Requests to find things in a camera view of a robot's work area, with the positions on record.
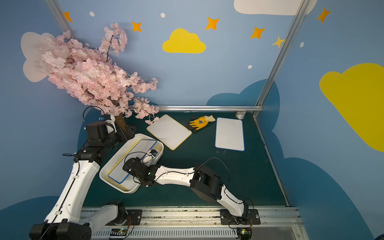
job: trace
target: small metal can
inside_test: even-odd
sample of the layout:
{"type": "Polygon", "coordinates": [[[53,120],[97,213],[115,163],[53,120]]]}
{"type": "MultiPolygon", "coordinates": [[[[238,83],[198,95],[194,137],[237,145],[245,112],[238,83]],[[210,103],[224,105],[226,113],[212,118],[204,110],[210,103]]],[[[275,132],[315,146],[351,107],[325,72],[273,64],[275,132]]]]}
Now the small metal can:
{"type": "Polygon", "coordinates": [[[246,111],[242,111],[242,112],[237,111],[235,116],[237,119],[242,120],[245,117],[245,113],[246,113],[246,111]]]}

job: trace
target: yellow cloud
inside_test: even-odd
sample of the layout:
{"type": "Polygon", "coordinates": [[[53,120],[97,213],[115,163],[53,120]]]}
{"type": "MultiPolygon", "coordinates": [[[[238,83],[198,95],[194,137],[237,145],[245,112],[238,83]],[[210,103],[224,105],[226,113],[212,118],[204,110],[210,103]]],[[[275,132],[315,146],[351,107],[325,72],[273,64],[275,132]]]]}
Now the yellow cloud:
{"type": "Polygon", "coordinates": [[[384,152],[384,67],[362,63],[343,74],[329,72],[320,88],[363,141],[384,152]]]}
{"type": "Polygon", "coordinates": [[[202,53],[205,48],[196,34],[182,28],[173,31],[169,40],[163,43],[163,50],[167,53],[202,53]]]}

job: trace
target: yellow star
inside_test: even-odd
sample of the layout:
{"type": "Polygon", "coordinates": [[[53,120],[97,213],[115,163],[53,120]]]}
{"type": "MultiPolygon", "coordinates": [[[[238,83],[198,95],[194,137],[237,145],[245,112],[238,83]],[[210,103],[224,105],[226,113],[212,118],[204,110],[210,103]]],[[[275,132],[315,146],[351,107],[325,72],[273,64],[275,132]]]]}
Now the yellow star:
{"type": "Polygon", "coordinates": [[[207,25],[207,28],[205,30],[210,29],[210,28],[212,28],[213,30],[216,30],[216,24],[219,20],[220,19],[212,19],[212,18],[208,17],[208,25],[207,25]]]}
{"type": "Polygon", "coordinates": [[[66,13],[64,13],[64,16],[65,16],[65,18],[68,20],[68,21],[72,21],[72,19],[70,18],[70,12],[66,12],[66,13]]]}
{"type": "Polygon", "coordinates": [[[265,30],[265,28],[263,29],[258,29],[257,27],[255,27],[255,31],[253,32],[251,38],[258,38],[260,39],[261,36],[262,36],[262,32],[265,30]]]}
{"type": "Polygon", "coordinates": [[[134,22],[131,22],[131,23],[133,24],[133,31],[141,32],[141,29],[140,29],[141,23],[134,23],[134,22]]]}
{"type": "Polygon", "coordinates": [[[272,44],[272,45],[277,45],[280,48],[281,43],[284,42],[284,41],[285,41],[285,39],[281,40],[280,36],[278,36],[277,37],[277,42],[272,44]]]}
{"type": "Polygon", "coordinates": [[[327,17],[327,15],[328,15],[330,12],[331,12],[331,11],[327,11],[327,10],[325,10],[325,8],[324,8],[323,12],[322,12],[321,15],[317,18],[317,20],[321,20],[321,23],[323,23],[323,22],[324,22],[324,19],[327,17]]]}

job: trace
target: tree branch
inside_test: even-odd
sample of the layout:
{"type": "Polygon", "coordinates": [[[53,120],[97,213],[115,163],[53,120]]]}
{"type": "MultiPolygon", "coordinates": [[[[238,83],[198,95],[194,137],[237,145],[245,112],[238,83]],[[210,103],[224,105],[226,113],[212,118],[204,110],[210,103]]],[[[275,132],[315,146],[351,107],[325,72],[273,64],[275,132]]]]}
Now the tree branch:
{"type": "MultiPolygon", "coordinates": [[[[111,43],[112,43],[112,39],[113,39],[113,35],[112,35],[112,37],[111,37],[111,40],[109,41],[109,46],[110,46],[111,43]]],[[[109,56],[109,47],[108,47],[108,51],[107,51],[107,61],[106,61],[106,63],[109,61],[109,59],[111,59],[111,58],[108,59],[108,56],[109,56]]]]}

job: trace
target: black mounting plate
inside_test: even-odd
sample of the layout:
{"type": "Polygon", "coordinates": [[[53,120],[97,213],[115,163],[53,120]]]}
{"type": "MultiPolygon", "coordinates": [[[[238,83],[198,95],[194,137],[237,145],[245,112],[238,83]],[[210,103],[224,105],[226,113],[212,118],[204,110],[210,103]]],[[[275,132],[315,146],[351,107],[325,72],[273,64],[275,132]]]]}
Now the black mounting plate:
{"type": "Polygon", "coordinates": [[[247,222],[240,221],[240,217],[232,216],[227,209],[220,210],[221,225],[260,225],[260,216],[257,209],[248,209],[248,216],[251,216],[252,222],[248,219],[247,222]]]}
{"type": "Polygon", "coordinates": [[[127,220],[124,221],[122,224],[116,225],[113,223],[107,223],[107,226],[128,226],[129,225],[129,218],[131,218],[131,226],[132,225],[140,225],[141,222],[141,215],[143,213],[143,210],[141,209],[126,209],[125,215],[127,220]]]}

